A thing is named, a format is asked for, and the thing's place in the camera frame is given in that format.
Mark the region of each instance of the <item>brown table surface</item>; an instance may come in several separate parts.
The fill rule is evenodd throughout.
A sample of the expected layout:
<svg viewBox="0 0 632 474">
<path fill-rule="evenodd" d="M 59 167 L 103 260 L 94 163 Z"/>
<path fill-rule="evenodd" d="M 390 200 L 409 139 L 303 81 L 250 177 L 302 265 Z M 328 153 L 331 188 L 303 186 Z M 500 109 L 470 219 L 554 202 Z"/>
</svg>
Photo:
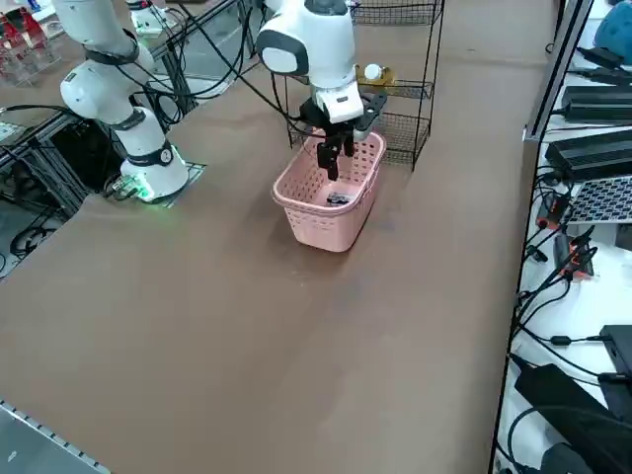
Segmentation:
<svg viewBox="0 0 632 474">
<path fill-rule="evenodd" d="M 271 200 L 276 113 L 241 83 L 193 111 L 174 208 L 90 197 L 0 284 L 0 394 L 118 474 L 484 472 L 551 10 L 448 4 L 433 135 L 343 255 Z M 426 31 L 358 28 L 360 62 L 413 74 Z"/>
</svg>

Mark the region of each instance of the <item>blue object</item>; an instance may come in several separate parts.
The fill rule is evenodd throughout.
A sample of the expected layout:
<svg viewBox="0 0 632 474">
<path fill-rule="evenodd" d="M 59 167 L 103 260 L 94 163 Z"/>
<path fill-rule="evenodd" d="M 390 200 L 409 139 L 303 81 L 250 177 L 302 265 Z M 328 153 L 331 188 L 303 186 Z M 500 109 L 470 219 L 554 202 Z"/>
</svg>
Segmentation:
<svg viewBox="0 0 632 474">
<path fill-rule="evenodd" d="M 632 4 L 621 2 L 605 16 L 594 34 L 595 47 L 621 56 L 623 64 L 632 64 Z"/>
<path fill-rule="evenodd" d="M 31 7 L 31 11 L 38 12 L 41 10 L 41 6 L 38 3 L 38 0 L 29 0 L 29 6 Z"/>
</svg>

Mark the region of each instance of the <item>pink basket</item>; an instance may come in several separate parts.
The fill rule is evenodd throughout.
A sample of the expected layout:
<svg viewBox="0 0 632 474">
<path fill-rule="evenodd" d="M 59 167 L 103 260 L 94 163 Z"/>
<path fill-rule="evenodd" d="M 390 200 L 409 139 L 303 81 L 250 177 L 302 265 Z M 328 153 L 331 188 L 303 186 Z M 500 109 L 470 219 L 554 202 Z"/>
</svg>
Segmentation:
<svg viewBox="0 0 632 474">
<path fill-rule="evenodd" d="M 384 139 L 371 133 L 355 143 L 355 154 L 338 157 L 339 179 L 329 181 L 318 167 L 316 145 L 322 138 L 309 137 L 276 180 L 274 200 L 282 205 L 299 242 L 345 252 L 354 244 L 375 201 L 375 179 L 386 150 Z M 331 196 L 347 203 L 331 204 Z"/>
</svg>

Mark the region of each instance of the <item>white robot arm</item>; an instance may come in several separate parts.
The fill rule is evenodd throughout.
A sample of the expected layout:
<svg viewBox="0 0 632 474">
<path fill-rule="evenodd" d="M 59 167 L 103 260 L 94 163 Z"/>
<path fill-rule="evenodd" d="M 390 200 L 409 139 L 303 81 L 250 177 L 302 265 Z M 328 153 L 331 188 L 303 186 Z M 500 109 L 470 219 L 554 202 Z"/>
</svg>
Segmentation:
<svg viewBox="0 0 632 474">
<path fill-rule="evenodd" d="M 52 0 L 64 30 L 86 49 L 87 60 L 61 83 L 66 105 L 86 119 L 96 119 L 114 130 L 127 156 L 120 171 L 141 187 L 145 201 L 180 190 L 189 172 L 176 149 L 166 139 L 158 119 L 145 108 L 134 107 L 129 95 L 138 90 L 134 81 L 147 81 L 154 65 L 149 50 L 125 31 L 111 0 Z"/>
<path fill-rule="evenodd" d="M 257 37 L 272 72 L 308 76 L 313 99 L 331 123 L 360 117 L 356 43 L 345 0 L 268 0 L 276 11 Z"/>
<path fill-rule="evenodd" d="M 267 0 L 276 10 L 257 36 L 257 51 L 275 74 L 307 76 L 311 98 L 300 119 L 321 128 L 318 166 L 338 179 L 338 156 L 355 152 L 355 139 L 365 138 L 386 103 L 375 94 L 362 101 L 356 80 L 356 44 L 351 12 L 345 0 Z"/>
</svg>

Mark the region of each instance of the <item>wire basket shelf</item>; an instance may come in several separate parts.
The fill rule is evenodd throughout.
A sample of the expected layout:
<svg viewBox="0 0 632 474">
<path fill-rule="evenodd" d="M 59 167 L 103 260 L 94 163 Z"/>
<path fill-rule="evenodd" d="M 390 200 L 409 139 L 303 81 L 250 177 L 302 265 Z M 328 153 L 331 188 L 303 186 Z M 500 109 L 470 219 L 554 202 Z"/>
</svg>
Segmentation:
<svg viewBox="0 0 632 474">
<path fill-rule="evenodd" d="M 397 80 L 392 86 L 371 86 L 359 84 L 359 90 L 365 94 L 385 91 L 391 97 L 405 99 L 431 99 L 435 85 L 432 82 Z"/>
<path fill-rule="evenodd" d="M 430 121 L 427 118 L 417 119 L 413 116 L 382 114 L 373 130 L 386 140 L 384 161 L 414 166 L 428 139 L 429 125 Z M 311 131 L 311 127 L 306 126 L 305 131 Z M 292 147 L 302 144 L 303 135 L 294 130 L 290 132 L 290 135 Z"/>
<path fill-rule="evenodd" d="M 352 7 L 359 25 L 432 25 L 440 15 L 440 0 L 361 0 Z"/>
</svg>

